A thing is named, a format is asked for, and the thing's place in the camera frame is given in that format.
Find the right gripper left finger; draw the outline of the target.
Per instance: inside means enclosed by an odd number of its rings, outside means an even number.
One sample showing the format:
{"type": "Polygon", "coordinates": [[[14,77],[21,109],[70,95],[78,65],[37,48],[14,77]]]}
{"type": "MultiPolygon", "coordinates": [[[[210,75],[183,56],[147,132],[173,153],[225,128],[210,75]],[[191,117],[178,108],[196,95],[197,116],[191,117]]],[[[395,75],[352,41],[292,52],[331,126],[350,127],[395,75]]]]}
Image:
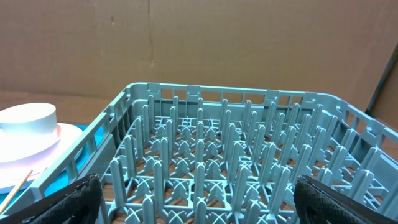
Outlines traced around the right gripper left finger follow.
{"type": "Polygon", "coordinates": [[[97,174],[89,174],[48,197],[1,219],[13,223],[95,223],[103,201],[97,174]]]}

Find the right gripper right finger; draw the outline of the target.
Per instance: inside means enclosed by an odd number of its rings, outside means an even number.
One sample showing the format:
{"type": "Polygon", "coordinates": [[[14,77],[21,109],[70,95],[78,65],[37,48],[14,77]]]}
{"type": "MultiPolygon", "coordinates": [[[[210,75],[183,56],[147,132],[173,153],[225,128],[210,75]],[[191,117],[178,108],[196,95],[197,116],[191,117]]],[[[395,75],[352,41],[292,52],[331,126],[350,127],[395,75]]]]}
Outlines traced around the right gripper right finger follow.
{"type": "Polygon", "coordinates": [[[300,223],[397,224],[308,175],[297,179],[294,204],[300,223]]]}

